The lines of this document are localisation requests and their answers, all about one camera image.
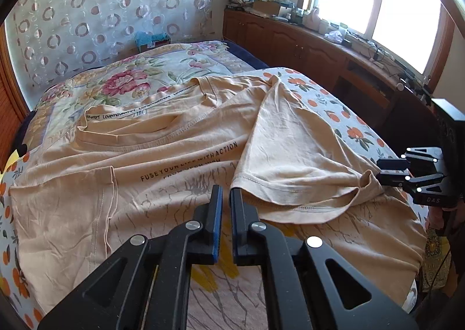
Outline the floral bed quilt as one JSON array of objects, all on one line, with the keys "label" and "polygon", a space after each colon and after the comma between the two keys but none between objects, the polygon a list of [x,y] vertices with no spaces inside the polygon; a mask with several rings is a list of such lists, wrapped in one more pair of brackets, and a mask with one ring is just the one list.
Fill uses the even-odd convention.
[{"label": "floral bed quilt", "polygon": [[129,106],[193,77],[255,70],[222,41],[174,43],[102,68],[81,72],[48,88],[19,131],[28,150],[71,128],[91,106]]}]

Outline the cardboard box on cabinet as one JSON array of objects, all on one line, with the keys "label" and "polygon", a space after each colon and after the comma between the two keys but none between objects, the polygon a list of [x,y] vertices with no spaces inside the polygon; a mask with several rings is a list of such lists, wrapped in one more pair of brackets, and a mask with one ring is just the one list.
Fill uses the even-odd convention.
[{"label": "cardboard box on cabinet", "polygon": [[252,9],[267,16],[277,16],[280,12],[280,4],[277,2],[255,0]]}]

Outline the pink bottle on sill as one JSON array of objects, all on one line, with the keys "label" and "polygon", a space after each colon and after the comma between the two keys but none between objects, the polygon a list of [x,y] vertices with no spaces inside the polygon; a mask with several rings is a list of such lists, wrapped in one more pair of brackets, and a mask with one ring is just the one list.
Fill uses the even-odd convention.
[{"label": "pink bottle on sill", "polygon": [[303,17],[303,25],[313,31],[318,31],[321,18],[319,17],[319,8],[314,7],[312,10],[307,11]]}]

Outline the yellow plush toy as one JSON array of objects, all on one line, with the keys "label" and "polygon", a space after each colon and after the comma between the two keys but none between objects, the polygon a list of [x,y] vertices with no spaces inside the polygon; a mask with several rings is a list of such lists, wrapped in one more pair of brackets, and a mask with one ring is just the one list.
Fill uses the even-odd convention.
[{"label": "yellow plush toy", "polygon": [[24,172],[24,161],[18,154],[17,150],[14,150],[9,156],[4,170],[1,172],[1,183],[11,184]]}]

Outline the brown louvered wardrobe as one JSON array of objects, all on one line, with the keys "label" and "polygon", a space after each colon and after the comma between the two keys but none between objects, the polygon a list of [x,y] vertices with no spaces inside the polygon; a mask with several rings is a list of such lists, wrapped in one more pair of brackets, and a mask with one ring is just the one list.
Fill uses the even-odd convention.
[{"label": "brown louvered wardrobe", "polygon": [[29,109],[13,72],[4,24],[1,25],[0,42],[0,158],[3,169],[17,131],[29,114]]}]

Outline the circle pattern sheer curtain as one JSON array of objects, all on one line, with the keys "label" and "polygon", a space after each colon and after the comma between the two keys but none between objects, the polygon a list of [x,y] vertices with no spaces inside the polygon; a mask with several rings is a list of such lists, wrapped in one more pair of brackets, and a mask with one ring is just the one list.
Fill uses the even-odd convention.
[{"label": "circle pattern sheer curtain", "polygon": [[18,0],[6,18],[10,61],[36,92],[133,47],[138,32],[172,40],[208,35],[212,0]]}]

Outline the navy blue bed sheet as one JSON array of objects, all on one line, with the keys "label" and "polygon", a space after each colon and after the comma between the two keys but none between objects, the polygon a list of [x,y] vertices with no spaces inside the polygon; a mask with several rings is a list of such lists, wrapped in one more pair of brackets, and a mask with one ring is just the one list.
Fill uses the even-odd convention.
[{"label": "navy blue bed sheet", "polygon": [[227,46],[229,53],[244,61],[253,69],[261,70],[269,68],[269,66],[265,62],[261,61],[259,58],[256,58],[256,56],[254,56],[252,53],[245,50],[245,48],[242,48],[241,46],[235,44],[234,42],[225,40],[224,44]]}]

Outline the crumpled lilac plastic bag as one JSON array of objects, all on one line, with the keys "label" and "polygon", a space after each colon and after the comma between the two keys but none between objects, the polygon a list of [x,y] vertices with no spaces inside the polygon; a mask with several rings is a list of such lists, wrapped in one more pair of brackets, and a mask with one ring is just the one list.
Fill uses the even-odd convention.
[{"label": "crumpled lilac plastic bag", "polygon": [[325,38],[332,43],[341,44],[345,38],[345,32],[340,30],[333,30],[325,34]]}]

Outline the yellow patterned cloth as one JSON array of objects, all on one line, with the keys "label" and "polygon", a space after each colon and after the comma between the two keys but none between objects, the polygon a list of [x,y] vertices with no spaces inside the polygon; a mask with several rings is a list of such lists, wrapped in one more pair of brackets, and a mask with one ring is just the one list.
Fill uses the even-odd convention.
[{"label": "yellow patterned cloth", "polygon": [[427,231],[425,258],[422,266],[422,291],[439,289],[446,285],[451,265],[450,245],[445,236],[434,229]]}]

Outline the wooden low cabinet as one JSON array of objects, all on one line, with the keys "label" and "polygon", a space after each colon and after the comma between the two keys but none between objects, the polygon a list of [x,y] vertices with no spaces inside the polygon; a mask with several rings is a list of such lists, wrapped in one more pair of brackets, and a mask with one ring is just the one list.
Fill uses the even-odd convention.
[{"label": "wooden low cabinet", "polygon": [[319,34],[225,10],[222,35],[270,67],[295,69],[354,110],[394,149],[439,145],[437,120],[394,72]]}]

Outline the blue box at headboard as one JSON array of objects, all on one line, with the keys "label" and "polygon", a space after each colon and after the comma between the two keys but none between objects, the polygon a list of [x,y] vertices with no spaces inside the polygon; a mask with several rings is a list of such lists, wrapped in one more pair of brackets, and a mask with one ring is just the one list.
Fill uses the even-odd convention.
[{"label": "blue box at headboard", "polygon": [[148,32],[136,32],[135,34],[135,45],[140,53],[170,43],[171,39],[165,32],[154,35],[149,34]]}]

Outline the window with wooden frame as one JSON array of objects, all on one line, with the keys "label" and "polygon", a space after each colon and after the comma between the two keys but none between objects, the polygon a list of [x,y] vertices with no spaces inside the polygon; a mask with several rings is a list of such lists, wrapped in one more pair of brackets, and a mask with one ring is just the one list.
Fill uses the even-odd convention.
[{"label": "window with wooden frame", "polygon": [[366,45],[371,59],[398,65],[431,84],[440,77],[454,25],[440,0],[298,0],[323,32],[330,27]]}]

